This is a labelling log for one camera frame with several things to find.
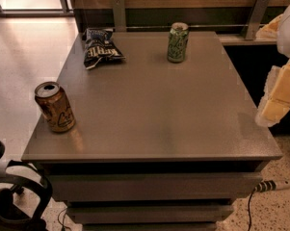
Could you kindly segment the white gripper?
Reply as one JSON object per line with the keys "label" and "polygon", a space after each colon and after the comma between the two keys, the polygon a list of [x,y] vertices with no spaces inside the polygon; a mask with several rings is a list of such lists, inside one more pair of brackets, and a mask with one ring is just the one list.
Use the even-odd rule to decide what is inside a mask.
{"label": "white gripper", "polygon": [[[282,14],[265,24],[257,32],[257,39],[276,39]],[[260,100],[255,122],[262,127],[272,127],[290,111],[290,60],[283,67],[273,65],[268,73],[264,95]]]}

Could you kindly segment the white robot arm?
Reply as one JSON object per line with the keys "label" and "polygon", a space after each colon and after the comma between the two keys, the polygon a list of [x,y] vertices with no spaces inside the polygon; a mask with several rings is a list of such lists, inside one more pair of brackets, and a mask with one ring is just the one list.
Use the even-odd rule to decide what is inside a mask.
{"label": "white robot arm", "polygon": [[288,58],[284,66],[272,66],[257,108],[255,122],[259,126],[272,127],[290,111],[290,5],[283,14],[259,29],[256,38],[275,39],[277,51]]}

